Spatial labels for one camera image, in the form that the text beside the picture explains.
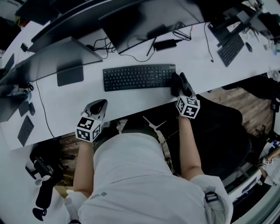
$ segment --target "sleeve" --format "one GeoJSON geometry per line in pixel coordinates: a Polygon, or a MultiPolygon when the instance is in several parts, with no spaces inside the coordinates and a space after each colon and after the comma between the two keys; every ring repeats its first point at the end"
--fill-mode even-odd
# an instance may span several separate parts
{"type": "Polygon", "coordinates": [[[87,199],[81,192],[73,192],[66,197],[64,204],[72,220],[79,220],[78,211],[87,199]]]}
{"type": "MultiPolygon", "coordinates": [[[[228,193],[226,192],[224,185],[219,177],[216,176],[208,176],[208,175],[198,175],[193,177],[190,182],[198,185],[201,187],[204,193],[207,192],[215,192],[218,195],[219,201],[223,207],[224,210],[224,220],[225,223],[230,224],[231,218],[233,214],[233,205],[232,202],[228,196],[228,193]]],[[[219,223],[217,221],[217,218],[213,218],[212,220],[214,223],[219,223]]]]}

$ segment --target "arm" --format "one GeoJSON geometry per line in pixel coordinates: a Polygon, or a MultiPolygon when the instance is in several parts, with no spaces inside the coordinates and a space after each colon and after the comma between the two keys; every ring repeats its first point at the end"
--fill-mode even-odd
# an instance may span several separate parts
{"type": "Polygon", "coordinates": [[[191,122],[179,116],[180,164],[181,174],[186,180],[204,174],[201,169],[200,155],[193,137],[191,122]]]}
{"type": "Polygon", "coordinates": [[[90,197],[93,192],[93,174],[93,145],[81,141],[74,175],[74,191],[90,197]]]}

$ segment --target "black keyboard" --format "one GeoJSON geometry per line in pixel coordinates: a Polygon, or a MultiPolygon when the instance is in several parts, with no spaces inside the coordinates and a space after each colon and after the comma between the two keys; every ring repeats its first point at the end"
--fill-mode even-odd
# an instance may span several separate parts
{"type": "Polygon", "coordinates": [[[103,69],[105,92],[170,87],[174,64],[138,65],[103,69]]]}
{"type": "Polygon", "coordinates": [[[239,35],[236,35],[229,42],[226,43],[220,50],[218,54],[224,62],[224,65],[228,67],[233,59],[238,55],[241,49],[244,47],[244,42],[239,35]]]}
{"type": "Polygon", "coordinates": [[[23,124],[21,126],[21,130],[19,131],[19,134],[17,136],[18,140],[22,144],[22,146],[25,145],[31,131],[33,130],[34,125],[32,124],[31,120],[28,116],[25,117],[23,124]]]}

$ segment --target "white t-shirt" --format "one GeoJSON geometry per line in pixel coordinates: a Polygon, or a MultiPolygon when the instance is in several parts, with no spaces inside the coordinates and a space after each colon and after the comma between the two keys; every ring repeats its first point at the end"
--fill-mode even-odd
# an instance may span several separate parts
{"type": "Polygon", "coordinates": [[[94,154],[94,191],[90,198],[71,193],[72,219],[82,224],[206,224],[205,193],[211,187],[223,202],[226,223],[233,206],[218,177],[191,181],[172,175],[162,149],[151,136],[120,134],[94,154]]]}

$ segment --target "white desk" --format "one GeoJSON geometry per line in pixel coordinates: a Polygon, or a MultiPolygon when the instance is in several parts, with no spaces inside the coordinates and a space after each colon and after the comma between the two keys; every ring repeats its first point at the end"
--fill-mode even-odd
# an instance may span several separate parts
{"type": "MultiPolygon", "coordinates": [[[[84,81],[58,87],[56,75],[38,80],[38,86],[46,110],[49,127],[53,135],[60,136],[73,132],[78,123],[80,113],[85,106],[97,99],[107,99],[108,107],[105,121],[120,118],[146,109],[150,109],[175,100],[170,95],[169,88],[153,88],[127,91],[104,92],[102,69],[110,67],[122,67],[137,64],[176,64],[177,73],[184,72],[196,94],[234,83],[261,73],[267,72],[269,68],[280,69],[280,55],[274,56],[271,51],[265,51],[263,44],[268,40],[259,36],[260,43],[255,37],[248,35],[248,40],[241,35],[253,48],[250,53],[246,47],[237,55],[235,60],[226,68],[217,54],[218,41],[206,27],[210,50],[214,58],[214,63],[210,61],[207,42],[203,30],[204,24],[193,26],[192,40],[178,43],[176,48],[155,52],[153,57],[144,63],[137,62],[130,56],[120,56],[117,52],[109,54],[109,57],[102,63],[84,66],[84,81]]],[[[23,31],[16,37],[9,49],[6,51],[2,66],[4,66],[12,53],[18,62],[30,56],[19,50],[24,42],[31,46],[31,38],[42,29],[42,26],[33,22],[29,23],[23,31]]],[[[190,27],[182,29],[186,34],[190,27]]],[[[80,41],[84,44],[93,44],[96,39],[105,37],[102,30],[90,34],[80,41]]],[[[165,34],[157,38],[157,41],[173,39],[172,33],[165,34]]],[[[146,53],[151,45],[151,41],[142,43],[125,54],[135,56],[138,60],[146,60],[146,53]]],[[[103,57],[105,51],[98,51],[103,57]]],[[[34,144],[51,138],[47,129],[43,108],[39,99],[36,83],[33,84],[35,90],[32,92],[31,101],[34,103],[36,113],[29,117],[34,124],[26,145],[34,144]]],[[[10,149],[22,147],[17,139],[18,131],[22,125],[24,117],[20,117],[16,111],[8,122],[1,124],[3,134],[10,149]]]]}

